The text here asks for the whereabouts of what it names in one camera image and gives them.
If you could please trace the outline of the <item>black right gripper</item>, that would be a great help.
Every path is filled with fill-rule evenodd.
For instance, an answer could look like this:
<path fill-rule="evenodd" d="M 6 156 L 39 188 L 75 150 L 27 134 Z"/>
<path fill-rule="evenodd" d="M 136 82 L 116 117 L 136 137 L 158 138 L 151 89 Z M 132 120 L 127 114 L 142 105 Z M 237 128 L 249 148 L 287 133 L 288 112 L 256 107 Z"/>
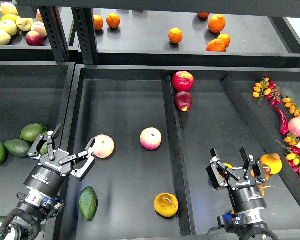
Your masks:
<path fill-rule="evenodd" d="M 235 167 L 230 169 L 221 162 L 216 148 L 210 150 L 212 158 L 206 170 L 215 190 L 228 187 L 230 190 L 237 191 L 262 185 L 268 181 L 261 161 L 255 160 L 252 155 L 247 154 L 244 147 L 241 147 L 239 151 L 244 161 L 243 168 Z"/>

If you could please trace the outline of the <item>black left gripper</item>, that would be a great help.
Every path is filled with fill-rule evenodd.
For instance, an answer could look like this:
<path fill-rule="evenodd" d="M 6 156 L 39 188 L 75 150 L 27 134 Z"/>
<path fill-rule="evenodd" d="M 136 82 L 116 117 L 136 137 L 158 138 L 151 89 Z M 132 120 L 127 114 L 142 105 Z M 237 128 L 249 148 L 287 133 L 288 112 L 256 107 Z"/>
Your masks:
<path fill-rule="evenodd" d="M 30 158 L 39 160 L 42 167 L 57 173 L 62 177 L 71 174 L 79 181 L 83 181 L 96 163 L 92 148 L 96 140 L 92 137 L 84 151 L 70 155 L 69 152 L 59 148 L 56 150 L 55 148 L 55 139 L 58 138 L 62 130 L 63 125 L 58 124 L 53 132 L 48 132 L 46 135 L 39 134 L 30 147 L 27 155 Z M 45 143 L 47 143 L 48 152 L 41 155 L 40 151 Z M 86 161 L 86 163 L 81 168 L 73 169 L 74 165 L 79 164 L 82 161 Z"/>

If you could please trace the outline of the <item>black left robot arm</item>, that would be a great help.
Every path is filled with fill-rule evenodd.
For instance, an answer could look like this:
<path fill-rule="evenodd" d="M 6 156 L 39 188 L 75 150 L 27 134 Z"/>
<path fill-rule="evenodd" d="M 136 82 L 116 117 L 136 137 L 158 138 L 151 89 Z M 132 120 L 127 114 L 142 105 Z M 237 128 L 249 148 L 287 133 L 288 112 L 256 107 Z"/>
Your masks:
<path fill-rule="evenodd" d="M 65 202 L 59 193 L 70 175 L 82 181 L 95 164 L 91 138 L 84 151 L 70 154 L 56 148 L 55 139 L 63 126 L 38 135 L 28 151 L 28 156 L 38 160 L 24 182 L 29 192 L 0 222 L 0 240 L 34 240 L 45 231 L 46 220 L 55 217 Z"/>

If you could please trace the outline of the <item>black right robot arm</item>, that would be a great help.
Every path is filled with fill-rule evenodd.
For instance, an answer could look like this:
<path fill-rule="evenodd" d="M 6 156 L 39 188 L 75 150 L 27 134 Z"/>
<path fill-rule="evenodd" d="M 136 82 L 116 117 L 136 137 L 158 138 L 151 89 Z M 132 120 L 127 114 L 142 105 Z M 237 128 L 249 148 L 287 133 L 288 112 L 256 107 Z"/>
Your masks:
<path fill-rule="evenodd" d="M 233 214 L 217 218 L 219 229 L 235 233 L 240 240 L 249 240 L 256 235 L 265 235 L 272 240 L 278 236 L 268 229 L 261 217 L 261 210 L 267 208 L 260 185 L 267 182 L 260 160 L 255 160 L 246 149 L 240 150 L 244 162 L 241 167 L 230 168 L 220 159 L 216 148 L 210 151 L 210 165 L 206 168 L 215 190 L 227 188 Z"/>

